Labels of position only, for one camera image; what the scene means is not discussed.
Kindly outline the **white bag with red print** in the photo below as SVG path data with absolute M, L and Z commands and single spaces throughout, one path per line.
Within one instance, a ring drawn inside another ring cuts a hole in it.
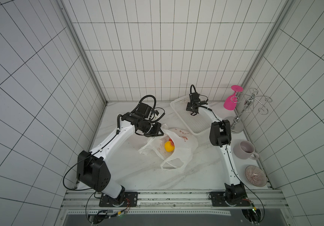
M 162 136 L 149 138 L 139 149 L 140 154 L 153 151 L 163 162 L 163 170 L 184 171 L 193 159 L 193 153 L 198 148 L 198 140 L 190 132 L 179 128 L 168 128 L 162 125 Z

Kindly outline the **yellow peach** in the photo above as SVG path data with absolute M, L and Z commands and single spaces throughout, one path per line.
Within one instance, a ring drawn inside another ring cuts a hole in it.
M 175 145 L 172 145 L 169 141 L 164 144 L 166 152 L 171 153 L 175 150 Z

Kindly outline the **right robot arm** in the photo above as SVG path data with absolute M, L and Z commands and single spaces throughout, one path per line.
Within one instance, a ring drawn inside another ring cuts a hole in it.
M 190 86 L 189 103 L 186 110 L 192 116 L 202 115 L 211 124 L 209 132 L 210 143 L 217 147 L 226 162 L 229 182 L 225 184 L 224 200 L 228 206 L 234 207 L 247 198 L 245 185 L 238 177 L 233 163 L 231 151 L 231 128 L 228 120 L 221 119 L 208 107 L 208 101 L 202 101 L 200 94 L 196 91 L 195 85 Z

